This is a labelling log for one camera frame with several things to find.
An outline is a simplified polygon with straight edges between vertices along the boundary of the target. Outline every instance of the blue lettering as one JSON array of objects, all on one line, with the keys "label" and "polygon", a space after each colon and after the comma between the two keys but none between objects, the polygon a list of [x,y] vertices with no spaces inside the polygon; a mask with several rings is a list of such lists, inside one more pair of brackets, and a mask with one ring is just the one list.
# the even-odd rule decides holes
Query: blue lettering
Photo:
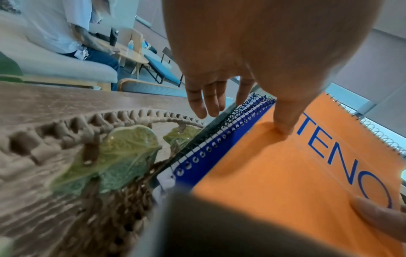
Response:
[{"label": "blue lettering", "polygon": [[377,176],[375,176],[374,174],[372,174],[371,172],[369,172],[369,171],[361,171],[359,174],[358,174],[358,184],[359,184],[359,188],[361,189],[361,192],[362,192],[362,194],[365,196],[365,198],[366,199],[369,199],[369,197],[367,196],[367,194],[365,193],[365,191],[364,191],[364,187],[362,186],[362,177],[363,176],[371,176],[371,177],[373,177],[374,179],[376,179],[376,181],[378,181],[380,184],[381,184],[381,186],[384,188],[384,190],[385,190],[385,193],[386,193],[386,196],[388,197],[388,208],[392,208],[392,198],[390,197],[390,194],[389,194],[389,191],[388,191],[388,189],[386,188],[386,186],[383,184],[383,182],[377,177]]},{"label": "blue lettering", "polygon": [[298,135],[300,135],[303,132],[303,130],[305,129],[305,127],[309,123],[309,121],[311,121],[314,125],[316,125],[316,123],[312,120],[312,118],[307,116],[307,114],[303,113],[303,115],[306,116],[306,119],[304,120],[303,124],[300,126],[299,130],[297,131]]},{"label": "blue lettering", "polygon": [[326,145],[326,143],[324,143],[320,138],[317,137],[317,134],[319,131],[322,131],[326,136],[328,136],[330,139],[333,139],[329,134],[327,134],[320,126],[317,126],[316,130],[314,131],[312,137],[309,140],[309,146],[311,148],[313,148],[313,150],[316,151],[316,153],[318,153],[318,155],[320,155],[322,158],[324,158],[324,156],[321,154],[321,152],[319,152],[314,146],[313,146],[313,142],[315,139],[317,139],[320,143],[322,143],[326,148],[329,148],[329,146]]},{"label": "blue lettering", "polygon": [[346,167],[346,164],[344,163],[343,154],[341,153],[340,144],[338,142],[335,142],[333,149],[331,150],[329,160],[327,162],[329,165],[331,165],[331,163],[333,162],[333,158],[334,158],[334,154],[335,154],[336,150],[338,150],[338,154],[340,155],[341,164],[343,165],[344,171],[346,172],[348,183],[350,183],[350,185],[352,185],[352,183],[354,182],[355,171],[357,170],[358,160],[357,159],[354,160],[354,164],[352,165],[351,174],[348,175],[347,167]]}]

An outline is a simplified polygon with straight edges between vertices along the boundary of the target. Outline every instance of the finger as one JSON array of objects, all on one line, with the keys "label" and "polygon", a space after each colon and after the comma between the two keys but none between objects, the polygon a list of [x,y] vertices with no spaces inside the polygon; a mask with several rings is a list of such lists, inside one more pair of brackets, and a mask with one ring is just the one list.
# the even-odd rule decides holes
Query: finger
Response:
[{"label": "finger", "polygon": [[207,116],[207,111],[203,103],[202,86],[191,82],[188,78],[185,78],[185,82],[186,95],[190,107],[198,118],[204,119]]},{"label": "finger", "polygon": [[299,117],[318,95],[319,93],[307,98],[289,101],[277,99],[274,112],[275,127],[283,134],[292,134]]},{"label": "finger", "polygon": [[204,103],[206,104],[208,114],[217,117],[220,113],[219,102],[216,94],[217,82],[203,86]]},{"label": "finger", "polygon": [[236,104],[242,105],[245,100],[247,100],[248,95],[251,92],[252,86],[254,85],[255,80],[252,78],[240,78],[240,86],[238,87]]},{"label": "finger", "polygon": [[216,95],[217,101],[219,103],[219,110],[224,111],[225,109],[225,89],[227,87],[227,81],[217,81]]},{"label": "finger", "polygon": [[406,242],[406,214],[380,207],[361,197],[356,197],[352,206],[369,224],[399,241]]}]

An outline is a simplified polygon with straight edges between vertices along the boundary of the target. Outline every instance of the stack of notebooks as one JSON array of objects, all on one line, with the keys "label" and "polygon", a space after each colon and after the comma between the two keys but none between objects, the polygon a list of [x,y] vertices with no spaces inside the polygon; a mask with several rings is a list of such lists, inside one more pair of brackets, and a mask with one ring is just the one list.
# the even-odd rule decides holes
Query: stack of notebooks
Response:
[{"label": "stack of notebooks", "polygon": [[275,129],[274,104],[252,94],[205,128],[151,180],[156,201],[182,188],[348,254],[403,256],[401,243],[350,205],[361,196],[400,209],[403,156],[329,95],[290,136]]}]

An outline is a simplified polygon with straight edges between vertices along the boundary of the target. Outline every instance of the blue cushion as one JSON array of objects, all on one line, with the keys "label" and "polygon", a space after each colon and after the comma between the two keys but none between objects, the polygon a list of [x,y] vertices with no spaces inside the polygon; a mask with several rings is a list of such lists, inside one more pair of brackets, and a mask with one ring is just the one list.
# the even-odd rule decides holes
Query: blue cushion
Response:
[{"label": "blue cushion", "polygon": [[145,58],[147,58],[147,60],[149,61],[149,65],[154,68],[154,70],[156,70],[156,72],[158,73],[158,75],[166,80],[172,81],[175,84],[180,84],[181,81],[175,77],[174,74],[172,74],[170,72],[170,70],[168,70],[167,68],[165,68],[165,66],[160,62],[155,60],[154,58],[145,55]]}]

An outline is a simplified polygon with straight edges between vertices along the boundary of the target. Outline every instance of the jeans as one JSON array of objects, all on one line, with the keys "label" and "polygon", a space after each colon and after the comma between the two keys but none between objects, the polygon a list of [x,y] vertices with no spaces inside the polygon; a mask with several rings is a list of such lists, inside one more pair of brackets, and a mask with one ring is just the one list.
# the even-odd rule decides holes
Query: jeans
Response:
[{"label": "jeans", "polygon": [[[95,50],[90,47],[88,47],[88,53],[89,53],[89,56],[85,59],[85,61],[94,61],[94,62],[97,62],[100,64],[106,64],[106,65],[112,67],[118,73],[118,70],[120,69],[120,64],[114,57],[112,57],[108,53],[104,53],[104,52]],[[65,53],[62,55],[76,58],[75,52]],[[111,83],[111,91],[117,91],[117,88],[118,88],[117,83]]]}]

